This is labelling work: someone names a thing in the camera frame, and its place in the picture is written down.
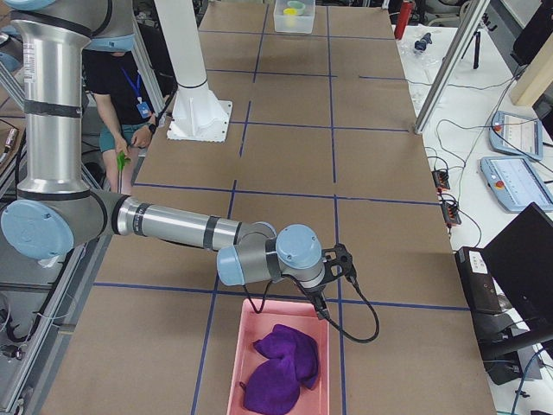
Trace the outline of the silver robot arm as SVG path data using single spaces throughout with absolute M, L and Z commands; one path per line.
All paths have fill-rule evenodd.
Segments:
M 1 215 L 5 239 L 32 259 L 50 259 L 100 236 L 135 234 L 215 252 L 227 285 L 291 279 L 327 317 L 330 263 L 307 226 L 276 232 L 89 188 L 81 177 L 81 55 L 86 47 L 128 51 L 129 1 L 13 1 L 23 40 L 27 175 Z

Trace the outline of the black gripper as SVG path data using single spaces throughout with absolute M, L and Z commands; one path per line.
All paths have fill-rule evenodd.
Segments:
M 313 287 L 307 287 L 303 282 L 300 282 L 300 289 L 304 296 L 314 305 L 316 315 L 320 320 L 328 319 L 328 309 L 326 298 L 324 296 L 324 284 L 318 284 Z

